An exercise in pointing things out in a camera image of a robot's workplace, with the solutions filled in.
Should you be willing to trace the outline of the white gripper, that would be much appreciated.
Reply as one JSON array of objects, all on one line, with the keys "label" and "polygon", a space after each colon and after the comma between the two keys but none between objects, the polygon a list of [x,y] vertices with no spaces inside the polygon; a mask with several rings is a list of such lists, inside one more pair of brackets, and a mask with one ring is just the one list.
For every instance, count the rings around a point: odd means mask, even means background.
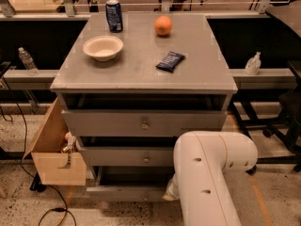
[{"label": "white gripper", "polygon": [[166,186],[166,191],[163,195],[163,199],[165,201],[176,201],[180,198],[179,196],[179,189],[178,189],[178,182],[176,175],[173,175],[173,177],[168,181]]}]

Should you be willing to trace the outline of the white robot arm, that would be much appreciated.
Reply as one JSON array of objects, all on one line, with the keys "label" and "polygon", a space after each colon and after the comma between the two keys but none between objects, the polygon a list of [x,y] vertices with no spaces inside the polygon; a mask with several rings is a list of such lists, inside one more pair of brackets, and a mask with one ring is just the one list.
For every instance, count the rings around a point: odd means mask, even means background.
[{"label": "white robot arm", "polygon": [[224,173],[251,170],[257,158],[255,143],[243,134],[185,133],[174,146],[175,174],[164,199],[181,202],[185,226],[242,226]]}]

